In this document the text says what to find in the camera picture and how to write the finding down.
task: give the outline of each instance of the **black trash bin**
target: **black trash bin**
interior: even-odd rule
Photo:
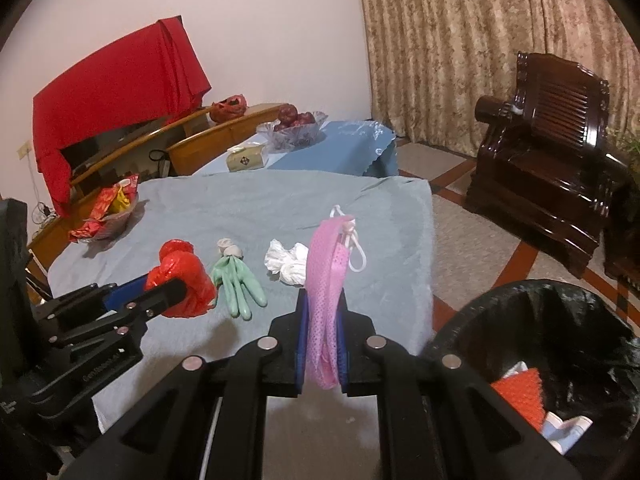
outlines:
[[[547,411],[593,421],[565,455],[582,477],[640,478],[640,338],[596,294],[552,280],[500,286],[456,314],[430,350],[459,355],[490,383],[518,361],[538,368]]]

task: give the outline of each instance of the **black equipment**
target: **black equipment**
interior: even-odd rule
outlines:
[[[53,446],[77,458],[63,480],[257,480],[268,396],[296,397],[305,377],[308,301],[233,357],[188,356],[100,435],[91,396],[142,359],[146,323],[186,296],[171,280],[142,292],[83,287],[33,310],[26,299],[26,207],[0,208],[0,473],[56,473]],[[115,314],[105,316],[108,310]],[[384,480],[580,480],[580,473],[459,356],[416,357],[367,316],[337,313],[342,392],[376,396]],[[634,478],[638,431],[604,478]]]
[[[92,395],[142,359],[146,322],[186,295],[180,280],[141,294],[142,276],[121,287],[94,283],[31,306],[26,218],[26,204],[0,202],[2,480],[56,474],[62,462],[53,446],[67,446],[77,456],[100,436]],[[127,294],[127,306],[102,317],[109,298]]]
[[[307,321],[301,289],[295,312],[275,318],[268,336],[233,357],[209,363],[187,357],[62,479],[195,480],[203,470],[206,480],[260,479],[267,396],[300,393]],[[580,479],[457,356],[409,355],[376,335],[369,317],[350,312],[344,294],[338,345],[342,391],[378,398],[384,479]]]
[[[29,261],[33,260],[33,253],[29,253]],[[24,270],[27,284],[38,294],[44,301],[53,300],[53,295],[51,293],[51,289],[49,285],[46,283],[42,283],[38,278],[36,278],[29,269]]]

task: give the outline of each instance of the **red snack packet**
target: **red snack packet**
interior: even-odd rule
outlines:
[[[164,257],[169,253],[173,253],[174,251],[185,251],[187,253],[193,254],[193,245],[189,242],[185,242],[184,240],[178,240],[177,238],[174,240],[169,240],[162,244],[160,247],[160,252],[158,256],[160,256],[160,263],[164,260]]]
[[[101,222],[88,220],[82,224],[81,228],[69,231],[69,241],[77,244],[79,238],[93,238],[101,227]]]
[[[183,246],[186,250],[167,252],[171,247]],[[162,246],[159,266],[151,269],[146,277],[145,290],[180,278],[187,285],[187,296],[179,304],[162,314],[166,317],[196,317],[206,314],[209,303],[216,297],[216,287],[211,282],[200,259],[193,254],[193,246],[183,240],[169,240]]]
[[[95,200],[94,208],[91,209],[91,214],[89,218],[92,220],[100,220],[103,216],[106,215],[107,209],[113,202],[113,199],[116,198],[118,194],[118,186],[105,187],[98,194],[98,198]]]
[[[133,200],[136,193],[138,192],[138,179],[139,174],[129,175],[127,178],[123,178],[118,184],[122,186],[122,192],[126,195],[129,200]]]

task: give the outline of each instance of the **green rubber glove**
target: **green rubber glove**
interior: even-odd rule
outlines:
[[[223,256],[213,266],[209,275],[217,289],[220,290],[220,286],[225,287],[226,307],[231,317],[242,316],[246,321],[251,319],[251,310],[244,297],[244,290],[249,292],[258,306],[267,306],[267,297],[260,283],[241,259]]]

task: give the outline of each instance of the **dark wooden chair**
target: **dark wooden chair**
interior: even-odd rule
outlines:
[[[465,208],[501,210],[564,249],[581,276],[600,242],[625,162],[607,145],[609,84],[551,54],[518,53],[513,101],[483,96],[476,120],[489,124]]]

